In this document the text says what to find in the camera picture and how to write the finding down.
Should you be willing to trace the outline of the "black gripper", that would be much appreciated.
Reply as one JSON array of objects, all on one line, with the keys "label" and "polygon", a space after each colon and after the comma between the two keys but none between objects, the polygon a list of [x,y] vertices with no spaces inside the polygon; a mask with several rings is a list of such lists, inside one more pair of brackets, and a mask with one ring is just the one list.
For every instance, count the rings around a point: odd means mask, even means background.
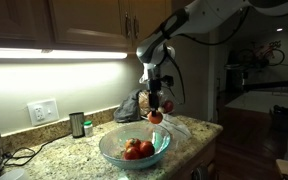
[{"label": "black gripper", "polygon": [[149,106],[151,111],[155,112],[160,105],[159,92],[161,91],[161,81],[159,79],[149,79],[147,88],[149,91]]}]

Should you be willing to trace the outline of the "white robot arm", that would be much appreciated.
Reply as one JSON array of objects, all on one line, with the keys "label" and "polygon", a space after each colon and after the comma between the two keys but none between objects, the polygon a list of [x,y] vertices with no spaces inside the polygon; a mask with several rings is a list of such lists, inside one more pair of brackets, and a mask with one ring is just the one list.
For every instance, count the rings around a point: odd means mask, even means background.
[{"label": "white robot arm", "polygon": [[288,0],[194,0],[170,15],[138,45],[136,55],[144,66],[139,82],[147,84],[152,115],[159,107],[160,66],[170,51],[165,42],[181,34],[207,33],[245,7],[268,16],[288,14]]}]

